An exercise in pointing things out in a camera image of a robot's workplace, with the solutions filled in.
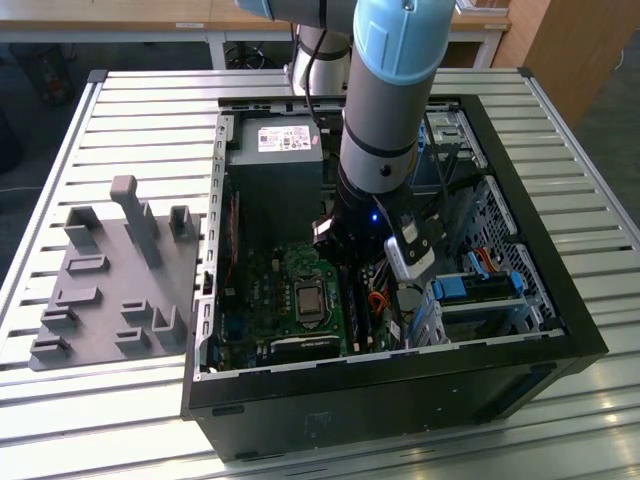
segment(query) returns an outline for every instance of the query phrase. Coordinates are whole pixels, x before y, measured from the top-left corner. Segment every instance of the white label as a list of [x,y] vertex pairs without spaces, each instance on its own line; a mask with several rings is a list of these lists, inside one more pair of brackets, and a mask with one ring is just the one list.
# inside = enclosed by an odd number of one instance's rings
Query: white label
[[400,341],[400,327],[396,322],[391,322],[391,325],[389,325],[389,331],[391,332],[391,335],[396,337],[396,340]]
[[204,28],[204,23],[176,23],[176,28]]
[[297,127],[264,127],[258,131],[258,152],[311,150],[311,134],[307,125]]

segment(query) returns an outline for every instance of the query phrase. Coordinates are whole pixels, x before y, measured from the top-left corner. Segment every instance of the table leg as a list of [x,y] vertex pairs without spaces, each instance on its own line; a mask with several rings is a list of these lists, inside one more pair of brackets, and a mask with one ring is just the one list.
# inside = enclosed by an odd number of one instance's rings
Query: table leg
[[211,52],[211,65],[213,70],[226,70],[227,62],[224,57],[224,33],[208,32],[207,43]]
[[488,30],[484,33],[473,68],[491,68],[501,38],[502,30]]

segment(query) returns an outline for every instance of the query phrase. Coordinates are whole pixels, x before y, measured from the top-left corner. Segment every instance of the power supply label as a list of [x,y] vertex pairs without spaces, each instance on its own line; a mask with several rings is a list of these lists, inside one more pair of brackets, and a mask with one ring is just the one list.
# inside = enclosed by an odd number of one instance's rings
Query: power supply label
[[258,152],[311,150],[309,126],[264,127],[258,131]]

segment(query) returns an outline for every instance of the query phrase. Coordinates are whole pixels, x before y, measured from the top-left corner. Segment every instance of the gray parts holder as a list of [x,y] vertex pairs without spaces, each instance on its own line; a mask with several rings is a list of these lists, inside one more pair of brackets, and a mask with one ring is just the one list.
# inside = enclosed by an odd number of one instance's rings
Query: gray parts holder
[[176,355],[191,317],[200,217],[186,206],[154,217],[134,177],[115,177],[111,198],[126,220],[74,207],[69,246],[42,326],[32,370]]

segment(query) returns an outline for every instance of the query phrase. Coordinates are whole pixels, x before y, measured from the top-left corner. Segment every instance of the white table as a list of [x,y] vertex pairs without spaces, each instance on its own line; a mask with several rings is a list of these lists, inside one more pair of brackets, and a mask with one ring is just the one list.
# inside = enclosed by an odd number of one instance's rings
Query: white table
[[477,480],[637,473],[637,228],[534,80],[514,70],[445,70],[433,92],[480,95],[608,357],[502,423],[227,465],[194,422],[179,419],[183,356],[30,371],[29,348],[67,244],[60,226],[69,205],[90,203],[100,218],[119,217],[107,201],[111,178],[134,174],[155,214],[179,200],[204,216],[217,99],[291,94],[279,72],[114,72],[84,90],[0,291],[0,477],[309,480],[359,473]]
[[[209,45],[211,64],[215,70],[226,69],[225,42],[290,42],[287,31],[270,30],[208,30],[205,24],[182,30],[122,31],[122,30],[0,30],[2,43],[143,43],[143,42],[205,42]],[[502,29],[451,32],[450,42],[479,43],[474,68],[489,68],[503,34]]]

